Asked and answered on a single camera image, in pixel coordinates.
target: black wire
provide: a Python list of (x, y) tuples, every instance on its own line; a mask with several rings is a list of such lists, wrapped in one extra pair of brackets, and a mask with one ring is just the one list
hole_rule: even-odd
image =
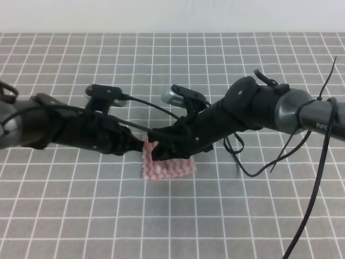
[(321, 101), (321, 100), (322, 100), (322, 93), (323, 93), (323, 90), (325, 89), (325, 87), (326, 87), (326, 85), (327, 85), (327, 83), (328, 83), (328, 81), (329, 81), (329, 79), (330, 79), (332, 73), (333, 73), (333, 69), (334, 69), (334, 66), (335, 66), (335, 61), (336, 61), (336, 57), (334, 58), (333, 65), (332, 65), (332, 69), (330, 70), (330, 73), (329, 73), (329, 75), (328, 75), (328, 77), (327, 77), (327, 79), (326, 79), (326, 81), (325, 81), (323, 87), (321, 88), (319, 97), (317, 97), (317, 100), (318, 100), (318, 101)]
[(264, 74), (260, 72), (259, 69), (255, 69), (254, 74), (257, 76), (257, 78), (259, 78), (262, 82), (264, 82), (266, 85), (270, 87), (275, 87), (278, 85), (277, 81), (267, 78)]
[[(247, 172), (247, 170), (244, 168), (244, 166), (242, 165), (242, 163), (239, 161), (239, 159), (237, 158), (237, 156), (235, 154), (232, 154), (230, 152), (230, 154), (233, 156), (234, 160), (236, 161), (236, 163), (238, 164), (238, 166), (242, 169), (243, 173), (245, 175), (247, 175), (248, 177), (256, 177), (258, 176), (259, 174), (261, 174), (267, 167), (270, 167), (271, 165), (281, 161), (281, 160), (284, 160), (286, 159), (287, 157), (289, 157), (290, 155), (292, 155), (293, 153), (295, 153), (297, 150), (299, 150), (303, 144), (307, 141), (307, 139), (309, 138), (310, 134), (312, 132), (311, 131), (307, 131), (307, 134), (305, 135), (305, 137), (301, 140), (301, 142), (295, 147), (293, 148), (290, 152), (286, 153), (285, 155), (282, 155), (281, 157), (273, 160), (272, 162), (266, 164), (265, 166), (263, 166), (259, 171), (257, 171), (255, 174), (250, 174)], [(229, 145), (229, 149), (233, 151), (233, 148), (231, 146), (231, 144)]]
[(224, 138), (223, 144), (224, 144), (225, 149), (226, 149), (230, 154), (239, 154), (239, 153), (241, 153), (241, 152), (243, 151), (243, 149), (244, 149), (244, 141), (243, 141), (243, 139), (242, 139), (236, 132), (235, 132), (233, 135), (234, 135), (235, 138), (241, 143), (242, 148), (240, 148), (239, 150), (236, 150), (236, 151), (235, 151), (235, 150), (231, 150), (231, 149), (226, 145), (226, 143), (225, 143), (225, 141), (226, 141), (227, 144), (228, 144), (229, 146), (231, 146), (230, 140), (229, 140), (228, 137), (225, 137), (225, 138)]
[(302, 232), (303, 232), (303, 230), (307, 224), (307, 221), (311, 215), (312, 209), (313, 209), (314, 204), (315, 204), (316, 197), (318, 195), (318, 191), (319, 191), (319, 187), (320, 187), (320, 183), (321, 183), (321, 178), (322, 178), (322, 173), (323, 173), (323, 168), (324, 168), (325, 162), (326, 162), (329, 139), (330, 139), (333, 124), (335, 121), (335, 116), (337, 114), (336, 99), (331, 97), (327, 101), (329, 101), (331, 103), (332, 108), (331, 108), (330, 116), (329, 116), (328, 123), (327, 123), (327, 131), (325, 133), (325, 138), (323, 140), (320, 162), (319, 162), (318, 172), (317, 172), (316, 178), (315, 178), (315, 184), (314, 184), (313, 192), (312, 192), (312, 195), (310, 197), (310, 201), (309, 201), (306, 213), (305, 213), (303, 220), (301, 222), (301, 225), (299, 226), (299, 228), (298, 228), (295, 236), (293, 237), (289, 247), (286, 249), (285, 254), (284, 254), (282, 259), (288, 259), (292, 250), (294, 249), (295, 245), (297, 244), (298, 239), (300, 238), (300, 236), (301, 236), (301, 234), (302, 234)]
[[(53, 109), (69, 110), (69, 111), (75, 111), (75, 112), (79, 112), (79, 113), (86, 113), (86, 110), (84, 108), (79, 108), (79, 107), (75, 107), (75, 106), (68, 106), (68, 105), (34, 106), (34, 107), (29, 107), (29, 108), (26, 108), (26, 109), (23, 109), (23, 110), (20, 110), (18, 112), (15, 112), (15, 113), (11, 114), (6, 119), (4, 119), (2, 122), (0, 122), (0, 125), (4, 128), (4, 126), (10, 120), (12, 120), (13, 118), (15, 118), (15, 117), (17, 117), (19, 115), (28, 113), (28, 112), (39, 111), (39, 110), (53, 110)], [(94, 111), (87, 111), (87, 114), (91, 114), (91, 115), (94, 115), (94, 116), (97, 116), (97, 117), (101, 117), (103, 119), (113, 120), (113, 121), (116, 121), (118, 123), (122, 123), (124, 125), (128, 125), (128, 126), (137, 128), (139, 130), (146, 131), (148, 133), (152, 133), (154, 135), (161, 136), (163, 138), (170, 138), (170, 139), (174, 139), (174, 140), (178, 140), (178, 141), (186, 141), (186, 140), (189, 139), (189, 137), (173, 135), (173, 134), (157, 131), (157, 130), (154, 130), (154, 129), (146, 128), (146, 127), (137, 125), (137, 124), (129, 122), (129, 121), (121, 120), (121, 119), (119, 119), (117, 117), (114, 117), (114, 116), (108, 115), (108, 114), (103, 114), (103, 113), (94, 112)]]
[(190, 131), (190, 128), (187, 126), (187, 124), (180, 118), (178, 117), (177, 115), (173, 114), (172, 112), (169, 112), (168, 110), (162, 108), (162, 107), (159, 107), (155, 104), (152, 104), (152, 103), (149, 103), (148, 101), (144, 101), (144, 100), (141, 100), (141, 99), (138, 99), (138, 98), (135, 98), (135, 97), (132, 97), (132, 96), (128, 96), (128, 100), (132, 100), (132, 101), (137, 101), (138, 103), (142, 103), (142, 104), (146, 104), (148, 106), (151, 106), (153, 108), (156, 108), (170, 116), (172, 116), (173, 118), (175, 118), (177, 121), (179, 121), (182, 126), (184, 127), (186, 133), (187, 133), (187, 137), (190, 138), (192, 136), (192, 132)]
[[(289, 145), (290, 141), (292, 140), (292, 137), (294, 136), (294, 134), (296, 133), (297, 131), (297, 128), (295, 129), (295, 131), (290, 135), (289, 139), (287, 140), (287, 142), (285, 143), (284, 147), (282, 148), (282, 150), (280, 151), (279, 155), (278, 155), (278, 158), (280, 158), (280, 156), (284, 153), (285, 149), (287, 148), (287, 145)], [(275, 166), (276, 166), (277, 163), (275, 163), (271, 170), (270, 170), (270, 173), (274, 170)]]

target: gray grid surface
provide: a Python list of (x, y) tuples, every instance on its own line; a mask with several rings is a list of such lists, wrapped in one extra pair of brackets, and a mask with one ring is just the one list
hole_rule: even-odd
[[(2, 34), (0, 72), (23, 99), (44, 92), (83, 107), (85, 87), (95, 82), (183, 115), (160, 101), (171, 84), (214, 103), (259, 68), (316, 96), (334, 55), (325, 97), (344, 101), (344, 44), (345, 33)], [(134, 102), (111, 114), (149, 127), (173, 122)], [(276, 158), (288, 138), (269, 130), (240, 135), (240, 159), (251, 172)], [(220, 142), (195, 156), (195, 175), (146, 182), (140, 153), (2, 150), (0, 258), (281, 258), (307, 206), (322, 139), (312, 134), (272, 174), (255, 179)], [(319, 197), (291, 258), (345, 257), (345, 145), (330, 146)]]

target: white wall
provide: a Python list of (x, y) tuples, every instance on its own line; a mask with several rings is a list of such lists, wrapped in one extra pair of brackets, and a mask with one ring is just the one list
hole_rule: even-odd
[(1, 32), (345, 31), (345, 0), (0, 0)]

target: red and white cloth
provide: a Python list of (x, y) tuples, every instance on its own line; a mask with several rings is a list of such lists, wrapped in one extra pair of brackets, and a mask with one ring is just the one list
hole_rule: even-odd
[(151, 151), (158, 142), (149, 143), (148, 137), (143, 137), (142, 150), (142, 178), (144, 180), (158, 180), (181, 177), (196, 172), (194, 157), (189, 159), (169, 159), (165, 161), (152, 161)]

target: black clamp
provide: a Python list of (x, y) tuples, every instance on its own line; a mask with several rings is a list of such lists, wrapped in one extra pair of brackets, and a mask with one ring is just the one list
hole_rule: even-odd
[(122, 90), (118, 87), (93, 84), (87, 87), (85, 93), (90, 97), (85, 107), (87, 111), (107, 114), (111, 106), (123, 107), (126, 104), (126, 101), (121, 100)]
[(171, 87), (174, 93), (183, 97), (184, 106), (187, 110), (187, 116), (185, 117), (186, 122), (194, 120), (198, 113), (206, 109), (206, 97), (201, 93), (180, 87), (178, 85), (173, 85)]
[(278, 84), (278, 82), (274, 79), (267, 78), (264, 74), (260, 72), (259, 69), (255, 69), (254, 74), (266, 85), (272, 87), (273, 92), (278, 96), (282, 96), (284, 93), (290, 90), (290, 86), (288, 84)]
[[(13, 93), (13, 95), (5, 94), (4, 90), (8, 90), (9, 92)], [(14, 104), (17, 100), (18, 95), (19, 92), (17, 89), (0, 80), (0, 101), (8, 104)]]

